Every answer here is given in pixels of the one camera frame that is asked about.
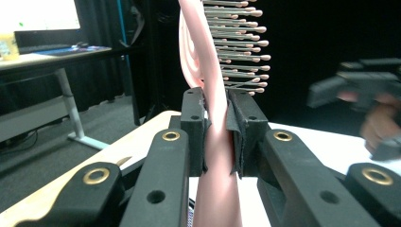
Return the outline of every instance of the yellow object on desk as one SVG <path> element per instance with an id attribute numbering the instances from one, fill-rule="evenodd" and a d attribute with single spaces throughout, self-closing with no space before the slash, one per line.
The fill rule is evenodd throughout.
<path id="1" fill-rule="evenodd" d="M 0 32 L 0 55 L 3 61 L 13 61 L 20 57 L 15 34 L 11 32 Z"/>

